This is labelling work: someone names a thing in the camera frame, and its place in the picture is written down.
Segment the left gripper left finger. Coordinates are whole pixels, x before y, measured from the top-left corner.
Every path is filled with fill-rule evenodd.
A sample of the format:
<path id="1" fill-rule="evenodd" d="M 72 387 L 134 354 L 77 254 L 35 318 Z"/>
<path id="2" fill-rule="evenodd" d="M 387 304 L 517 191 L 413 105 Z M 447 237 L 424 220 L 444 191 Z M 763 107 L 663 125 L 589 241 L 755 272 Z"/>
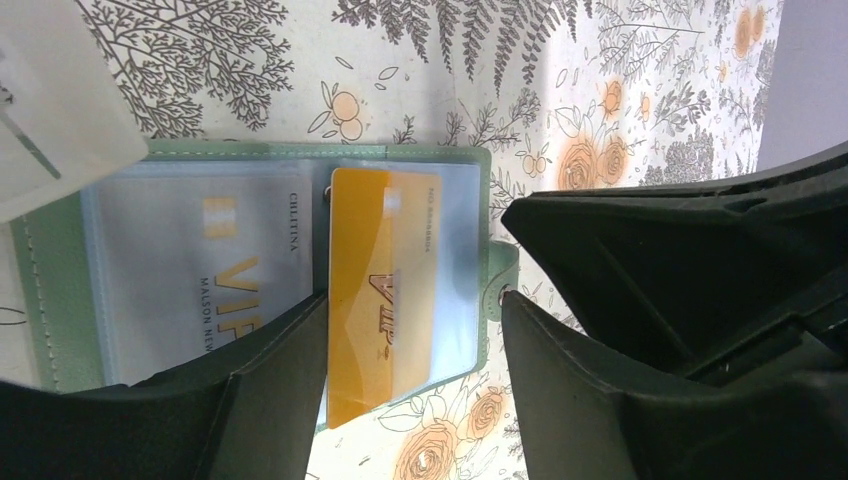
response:
<path id="1" fill-rule="evenodd" d="M 5 479 L 301 479 L 327 372 L 327 297 L 135 385 L 1 386 Z"/>

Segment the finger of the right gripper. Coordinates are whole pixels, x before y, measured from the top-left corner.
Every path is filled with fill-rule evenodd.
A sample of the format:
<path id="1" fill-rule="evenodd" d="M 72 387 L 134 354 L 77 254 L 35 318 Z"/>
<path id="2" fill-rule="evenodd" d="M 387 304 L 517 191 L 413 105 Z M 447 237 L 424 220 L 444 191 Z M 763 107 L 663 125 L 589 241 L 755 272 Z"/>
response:
<path id="1" fill-rule="evenodd" d="M 652 368 L 847 363 L 845 145 L 716 181 L 536 193 L 502 222 L 590 337 Z"/>

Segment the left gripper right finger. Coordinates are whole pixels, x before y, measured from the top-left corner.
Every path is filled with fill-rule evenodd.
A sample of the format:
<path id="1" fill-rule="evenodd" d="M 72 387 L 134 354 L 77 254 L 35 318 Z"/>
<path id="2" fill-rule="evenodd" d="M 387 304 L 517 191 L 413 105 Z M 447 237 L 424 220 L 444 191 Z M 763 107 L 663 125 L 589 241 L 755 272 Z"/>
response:
<path id="1" fill-rule="evenodd" d="M 843 479 L 847 378 L 718 389 L 635 361 L 516 291 L 502 327 L 533 479 Z"/>

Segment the white VIP credit card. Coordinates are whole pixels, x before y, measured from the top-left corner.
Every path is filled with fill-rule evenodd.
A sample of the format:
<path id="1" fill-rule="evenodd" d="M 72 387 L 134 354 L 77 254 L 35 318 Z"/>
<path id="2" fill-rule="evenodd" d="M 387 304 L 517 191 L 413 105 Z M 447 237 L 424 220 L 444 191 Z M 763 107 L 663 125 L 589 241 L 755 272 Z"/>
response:
<path id="1" fill-rule="evenodd" d="M 304 177 L 119 177 L 84 205 L 111 383 L 219 349 L 312 292 Z"/>

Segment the green card holder wallet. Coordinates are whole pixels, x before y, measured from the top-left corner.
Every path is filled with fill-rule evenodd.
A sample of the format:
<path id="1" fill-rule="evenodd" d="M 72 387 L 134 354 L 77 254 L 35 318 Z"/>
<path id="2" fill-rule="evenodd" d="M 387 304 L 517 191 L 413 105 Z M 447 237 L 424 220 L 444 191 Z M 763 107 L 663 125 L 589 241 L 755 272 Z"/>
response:
<path id="1" fill-rule="evenodd" d="M 410 432 L 438 421 L 458 427 L 469 425 L 473 405 L 484 401 L 485 422 L 497 423 L 493 407 L 502 397 L 484 385 L 488 333 L 500 318 L 498 295 L 516 283 L 518 251 L 488 239 L 488 151 L 234 140 L 154 140 L 149 149 L 145 160 L 11 224 L 44 388 L 70 393 L 126 384 L 107 379 L 98 288 L 89 257 L 85 196 L 100 183 L 133 176 L 270 173 L 304 177 L 312 197 L 314 292 L 328 283 L 333 172 L 338 168 L 403 171 L 435 174 L 442 182 L 431 371 L 424 386 L 376 407 L 372 416 L 391 432 Z"/>

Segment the gold VIP credit card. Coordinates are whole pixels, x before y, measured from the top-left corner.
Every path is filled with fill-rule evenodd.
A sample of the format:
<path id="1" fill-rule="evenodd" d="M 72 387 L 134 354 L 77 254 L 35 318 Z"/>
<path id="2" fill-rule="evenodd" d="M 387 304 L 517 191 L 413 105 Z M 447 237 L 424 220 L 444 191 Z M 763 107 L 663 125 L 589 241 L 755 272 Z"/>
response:
<path id="1" fill-rule="evenodd" d="M 329 428 L 429 380 L 441 192 L 435 174 L 364 168 L 332 174 Z"/>

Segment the white plastic card box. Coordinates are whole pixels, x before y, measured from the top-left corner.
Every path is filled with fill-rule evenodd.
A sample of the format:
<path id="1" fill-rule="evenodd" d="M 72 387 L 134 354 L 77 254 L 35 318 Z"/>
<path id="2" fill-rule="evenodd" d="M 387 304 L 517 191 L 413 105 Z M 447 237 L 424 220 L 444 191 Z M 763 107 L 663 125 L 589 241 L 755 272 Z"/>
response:
<path id="1" fill-rule="evenodd" d="M 77 192 L 147 153 L 77 6 L 2 2 L 2 221 Z"/>

